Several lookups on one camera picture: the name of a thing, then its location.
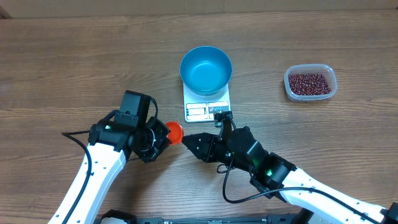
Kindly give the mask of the red scoop blue handle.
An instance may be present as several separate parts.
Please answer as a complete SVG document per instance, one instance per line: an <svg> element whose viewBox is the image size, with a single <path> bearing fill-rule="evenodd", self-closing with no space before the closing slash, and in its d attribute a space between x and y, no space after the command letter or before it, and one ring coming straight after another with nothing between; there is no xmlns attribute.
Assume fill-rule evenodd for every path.
<svg viewBox="0 0 398 224"><path fill-rule="evenodd" d="M174 146L180 144L184 136L184 130L182 126L176 121L169 121L165 125L170 130L167 135L170 145Z"/></svg>

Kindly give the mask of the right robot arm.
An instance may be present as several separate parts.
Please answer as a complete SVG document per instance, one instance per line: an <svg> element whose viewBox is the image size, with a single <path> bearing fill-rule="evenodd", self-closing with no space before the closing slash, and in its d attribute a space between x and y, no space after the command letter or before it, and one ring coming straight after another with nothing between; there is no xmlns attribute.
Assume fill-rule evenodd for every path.
<svg viewBox="0 0 398 224"><path fill-rule="evenodd" d="M384 208L317 181L293 163L263 149L247 126L230 131L225 137L200 133L184 136L182 142L204 162L220 162L228 170L248 172L251 184L258 190L249 200L277 197L331 223L397 223L397 203Z"/></svg>

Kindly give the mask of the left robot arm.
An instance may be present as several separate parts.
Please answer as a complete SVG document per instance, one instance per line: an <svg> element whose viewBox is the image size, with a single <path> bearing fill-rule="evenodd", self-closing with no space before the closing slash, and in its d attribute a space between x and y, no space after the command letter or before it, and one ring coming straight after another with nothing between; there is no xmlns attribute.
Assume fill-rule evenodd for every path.
<svg viewBox="0 0 398 224"><path fill-rule="evenodd" d="M167 148L170 129L151 117L149 122L102 119L89 132L85 156L68 192L50 223L93 223L115 178L131 154L145 163L155 161Z"/></svg>

